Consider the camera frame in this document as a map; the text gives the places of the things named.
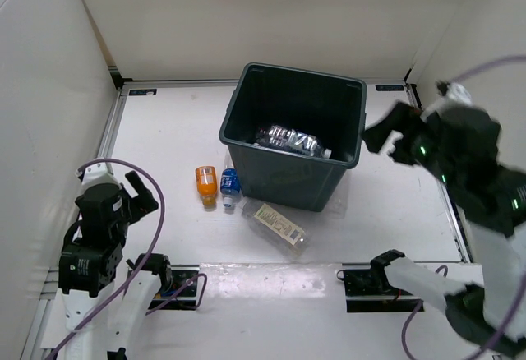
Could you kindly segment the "orange juice bottle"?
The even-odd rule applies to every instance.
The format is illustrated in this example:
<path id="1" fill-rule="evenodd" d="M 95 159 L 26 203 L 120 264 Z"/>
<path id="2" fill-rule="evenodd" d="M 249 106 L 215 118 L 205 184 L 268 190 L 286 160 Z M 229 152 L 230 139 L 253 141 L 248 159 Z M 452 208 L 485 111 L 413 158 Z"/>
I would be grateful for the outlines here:
<path id="1" fill-rule="evenodd" d="M 200 166 L 195 170 L 196 189 L 205 208 L 216 206 L 218 183 L 213 166 Z"/>

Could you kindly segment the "clear bottle blue green label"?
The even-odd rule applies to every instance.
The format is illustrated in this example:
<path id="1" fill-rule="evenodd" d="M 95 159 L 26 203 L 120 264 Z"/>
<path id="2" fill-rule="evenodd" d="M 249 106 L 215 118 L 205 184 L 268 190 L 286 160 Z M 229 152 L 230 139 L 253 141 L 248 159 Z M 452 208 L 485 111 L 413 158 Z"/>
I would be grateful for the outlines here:
<path id="1" fill-rule="evenodd" d="M 318 138 L 298 130 L 271 125 L 256 133 L 256 144 L 274 150 L 329 159 L 332 150 L 325 148 Z"/>

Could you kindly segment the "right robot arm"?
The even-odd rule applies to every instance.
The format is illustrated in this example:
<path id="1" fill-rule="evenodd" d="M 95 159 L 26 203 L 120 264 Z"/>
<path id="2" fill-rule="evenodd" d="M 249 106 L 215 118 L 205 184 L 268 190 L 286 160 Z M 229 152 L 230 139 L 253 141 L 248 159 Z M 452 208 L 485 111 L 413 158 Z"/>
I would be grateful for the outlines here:
<path id="1" fill-rule="evenodd" d="M 525 173 L 498 162 L 500 124 L 466 104 L 423 112 L 398 102 L 362 139 L 378 153 L 392 132 L 399 133 L 392 160 L 424 168 L 463 211 L 483 282 L 448 279 L 389 250 L 371 261 L 371 288 L 407 291 L 482 351 L 519 356 L 525 351 Z"/>

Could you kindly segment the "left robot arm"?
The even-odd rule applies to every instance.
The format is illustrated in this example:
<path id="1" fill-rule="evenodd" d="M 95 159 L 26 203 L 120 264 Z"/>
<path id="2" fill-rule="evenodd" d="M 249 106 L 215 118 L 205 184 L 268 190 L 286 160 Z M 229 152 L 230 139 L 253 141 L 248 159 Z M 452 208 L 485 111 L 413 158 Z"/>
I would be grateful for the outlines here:
<path id="1" fill-rule="evenodd" d="M 82 178 L 83 191 L 75 200 L 81 217 L 68 229 L 58 267 L 69 338 L 62 346 L 66 359 L 136 358 L 139 328 L 153 297 L 173 284 L 166 255 L 140 254 L 116 315 L 103 305 L 114 290 L 129 226 L 159 207 L 136 172 L 125 177 L 135 196 L 104 170 L 88 168 Z"/>

